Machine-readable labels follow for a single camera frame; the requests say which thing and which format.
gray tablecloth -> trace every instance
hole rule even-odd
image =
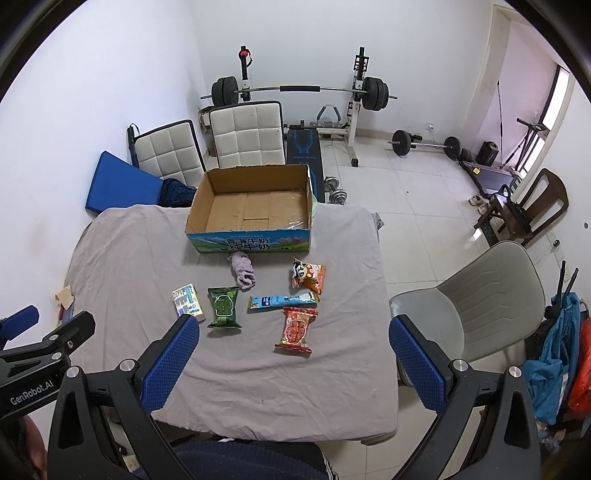
[[[109,209],[78,243],[66,284],[75,311],[87,310],[96,333],[72,355],[86,372],[138,358],[176,320],[172,291],[196,288],[207,320],[201,338],[157,420],[199,432],[272,441],[360,439],[395,432],[398,394],[388,343],[390,313],[371,214],[318,205],[311,250],[327,265],[312,355],[278,353],[281,310],[247,313],[250,295],[290,289],[293,254],[252,254],[256,287],[239,293],[240,331],[206,328],[208,287],[235,285],[223,254],[199,254],[187,240],[188,209],[138,205]]]

blue jacket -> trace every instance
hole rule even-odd
[[[549,425],[556,423],[560,404],[568,398],[579,360],[581,312],[577,294],[570,293],[564,298],[563,306],[560,317],[548,332],[539,360],[528,360],[521,368],[535,418]]]

blue gripper pad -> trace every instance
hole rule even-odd
[[[425,408],[441,413],[447,404],[446,383],[437,367],[399,317],[390,321],[388,336]]]
[[[164,407],[199,343],[197,319],[193,316],[188,317],[144,378],[140,400],[146,413]]]
[[[20,312],[0,320],[0,339],[14,340],[38,322],[39,311],[33,305],[29,305]]]

barbell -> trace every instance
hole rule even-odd
[[[408,155],[411,148],[416,147],[433,147],[433,148],[443,148],[445,150],[445,155],[447,155],[452,160],[457,160],[460,158],[462,153],[462,143],[456,137],[447,137],[444,144],[429,144],[429,143],[420,143],[415,142],[414,140],[422,140],[422,137],[418,135],[411,135],[404,130],[397,130],[394,132],[392,136],[392,141],[388,143],[392,145],[392,150],[394,153],[399,157],[403,157]]]
[[[222,77],[212,85],[212,94],[202,96],[201,99],[211,98],[213,106],[229,106],[238,103],[238,97],[243,92],[267,92],[279,90],[280,92],[321,92],[330,90],[333,92],[349,92],[359,95],[363,108],[366,110],[380,111],[386,108],[389,99],[397,100],[398,97],[389,94],[388,84],[381,79],[365,77],[362,89],[320,87],[317,85],[281,85],[279,87],[238,88],[236,77]]]

window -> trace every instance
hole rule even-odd
[[[539,123],[548,129],[547,131],[554,128],[554,124],[558,118],[558,112],[560,112],[560,107],[562,107],[564,97],[566,96],[568,84],[568,71],[562,68],[560,65],[557,65],[556,74],[554,75],[554,82],[552,84],[552,88],[550,89],[550,95],[548,96],[548,101],[546,102],[539,121]],[[543,138],[537,134],[536,139],[531,144],[529,151],[525,155],[525,161],[523,161],[521,165],[518,165],[518,172],[521,178],[525,178],[525,176],[531,170],[531,167],[534,165],[535,161],[540,155],[542,148],[544,148],[544,144],[545,136]]]

